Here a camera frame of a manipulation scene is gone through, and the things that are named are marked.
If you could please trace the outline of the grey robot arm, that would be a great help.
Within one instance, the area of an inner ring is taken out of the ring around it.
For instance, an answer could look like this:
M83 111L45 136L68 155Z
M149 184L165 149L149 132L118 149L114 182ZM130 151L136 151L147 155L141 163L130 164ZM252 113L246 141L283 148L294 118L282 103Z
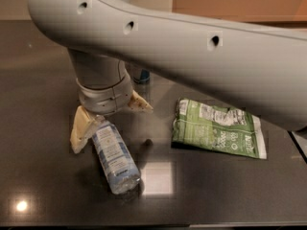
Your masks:
M128 103L130 63L306 135L305 33L128 0L28 0L28 8L37 28L67 48L89 111L111 115Z

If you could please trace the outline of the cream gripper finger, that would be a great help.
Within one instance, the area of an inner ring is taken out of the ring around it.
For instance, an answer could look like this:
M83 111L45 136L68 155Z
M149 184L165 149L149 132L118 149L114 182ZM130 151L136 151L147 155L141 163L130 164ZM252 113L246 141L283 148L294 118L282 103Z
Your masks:
M70 136L71 148L75 153L81 152L104 120L104 116L91 113L82 105L77 108Z
M135 90L132 91L128 107L133 111L152 113L154 108Z

